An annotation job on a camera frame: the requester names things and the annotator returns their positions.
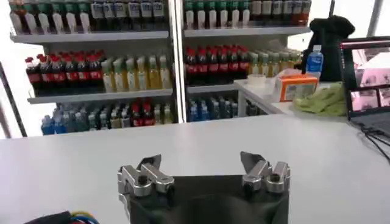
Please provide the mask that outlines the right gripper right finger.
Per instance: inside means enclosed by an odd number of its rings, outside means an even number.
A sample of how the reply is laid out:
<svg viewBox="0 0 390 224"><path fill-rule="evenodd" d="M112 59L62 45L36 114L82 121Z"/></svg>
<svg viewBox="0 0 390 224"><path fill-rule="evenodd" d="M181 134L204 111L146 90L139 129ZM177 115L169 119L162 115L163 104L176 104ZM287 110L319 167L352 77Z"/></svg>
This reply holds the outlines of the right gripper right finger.
<svg viewBox="0 0 390 224"><path fill-rule="evenodd" d="M289 191L291 169L288 163L278 161L273 166L261 155L244 151L240 152L240 158L246 171L241 181L245 194L254 194L261 189L272 194Z"/></svg>

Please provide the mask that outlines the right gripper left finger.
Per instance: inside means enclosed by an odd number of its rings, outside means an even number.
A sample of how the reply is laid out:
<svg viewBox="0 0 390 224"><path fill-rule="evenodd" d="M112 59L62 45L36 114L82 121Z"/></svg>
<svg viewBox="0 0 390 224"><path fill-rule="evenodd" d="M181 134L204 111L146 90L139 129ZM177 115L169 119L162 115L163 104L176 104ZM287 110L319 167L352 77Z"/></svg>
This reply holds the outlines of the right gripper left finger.
<svg viewBox="0 0 390 224"><path fill-rule="evenodd" d="M175 191L175 179L160 170L161 154L145 157L139 165L121 166L118 170L118 192L134 197L147 197L153 192L166 196Z"/></svg>

